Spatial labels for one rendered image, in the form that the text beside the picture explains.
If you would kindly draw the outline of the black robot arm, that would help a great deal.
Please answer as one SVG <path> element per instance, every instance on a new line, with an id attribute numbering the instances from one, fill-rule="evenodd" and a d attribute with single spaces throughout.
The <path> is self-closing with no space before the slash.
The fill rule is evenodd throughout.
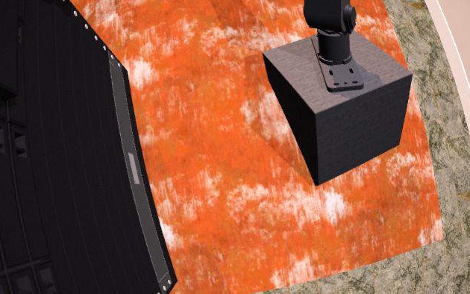
<path id="1" fill-rule="evenodd" d="M 304 18 L 309 28 L 328 92 L 364 88 L 364 81 L 352 57 L 349 34 L 356 26 L 357 13 L 350 0 L 304 0 Z"/>

